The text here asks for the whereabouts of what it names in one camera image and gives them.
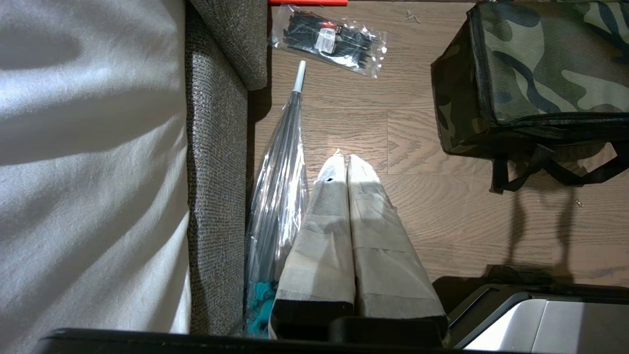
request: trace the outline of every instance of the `umbrella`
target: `umbrella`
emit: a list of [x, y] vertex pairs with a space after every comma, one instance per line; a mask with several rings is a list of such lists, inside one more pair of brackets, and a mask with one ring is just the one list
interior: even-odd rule
[[301, 139], [301, 88], [306, 62], [260, 164], [247, 221], [245, 334], [267, 336], [270, 310], [284, 262], [308, 204]]

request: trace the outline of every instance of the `wooden floor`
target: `wooden floor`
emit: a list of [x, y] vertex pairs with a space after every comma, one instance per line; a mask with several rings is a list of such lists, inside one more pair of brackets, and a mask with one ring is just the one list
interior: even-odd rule
[[[518, 193], [489, 192], [491, 162], [446, 155], [435, 125], [432, 63], [465, 21], [469, 3], [375, 3], [316, 8], [388, 31], [379, 79], [308, 61], [303, 134], [310, 182], [340, 148], [371, 163], [435, 281], [479, 277], [487, 265], [549, 269], [576, 283], [629, 287], [629, 174], [565, 188], [540, 173]], [[421, 21], [405, 21], [410, 11]], [[259, 161], [292, 90], [297, 55], [272, 52], [272, 106], [255, 124]], [[581, 148], [582, 155], [591, 155]], [[605, 147], [579, 164], [614, 156]]]

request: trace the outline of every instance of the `couch cushion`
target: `couch cushion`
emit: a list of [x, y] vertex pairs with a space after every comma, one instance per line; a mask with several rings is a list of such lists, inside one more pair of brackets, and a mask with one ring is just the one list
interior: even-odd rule
[[267, 0], [191, 0], [249, 90], [267, 85]]
[[186, 13], [191, 332], [242, 327], [247, 90], [192, 7]]

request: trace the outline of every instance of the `bag handle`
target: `bag handle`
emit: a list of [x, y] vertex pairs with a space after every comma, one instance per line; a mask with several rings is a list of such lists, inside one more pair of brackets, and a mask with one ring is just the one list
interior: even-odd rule
[[542, 168], [565, 186], [583, 186], [605, 182], [629, 168], [629, 142], [613, 142], [611, 145], [616, 150], [617, 156], [584, 176], [578, 176], [556, 163], [552, 159], [555, 151], [537, 144], [531, 154], [531, 161], [526, 171], [522, 176], [509, 181], [507, 157], [506, 155], [498, 156], [494, 159], [492, 189], [496, 193], [502, 193], [505, 190], [519, 190], [530, 175], [539, 172]]

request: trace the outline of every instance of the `camouflage pattern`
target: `camouflage pattern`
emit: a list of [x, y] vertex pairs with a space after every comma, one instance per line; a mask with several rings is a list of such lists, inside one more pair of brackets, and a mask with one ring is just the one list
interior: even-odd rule
[[546, 114], [629, 113], [629, 4], [478, 4], [433, 64], [433, 88], [452, 154], [488, 155], [523, 137], [516, 122], [567, 116]]

